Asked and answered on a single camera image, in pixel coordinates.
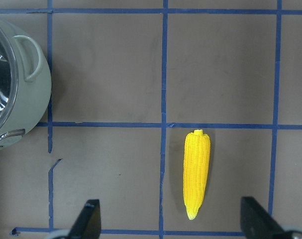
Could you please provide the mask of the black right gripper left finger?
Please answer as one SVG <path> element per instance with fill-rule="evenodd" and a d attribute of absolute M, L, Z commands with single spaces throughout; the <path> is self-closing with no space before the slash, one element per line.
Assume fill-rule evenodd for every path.
<path fill-rule="evenodd" d="M 87 200 L 68 233 L 69 239 L 98 239 L 101 234 L 99 199 Z"/>

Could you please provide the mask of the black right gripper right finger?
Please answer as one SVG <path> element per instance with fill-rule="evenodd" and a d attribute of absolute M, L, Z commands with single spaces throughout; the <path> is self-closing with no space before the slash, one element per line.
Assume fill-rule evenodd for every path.
<path fill-rule="evenodd" d="M 289 239 L 290 233 L 268 214 L 253 197 L 242 197 L 240 227 L 247 239 Z"/>

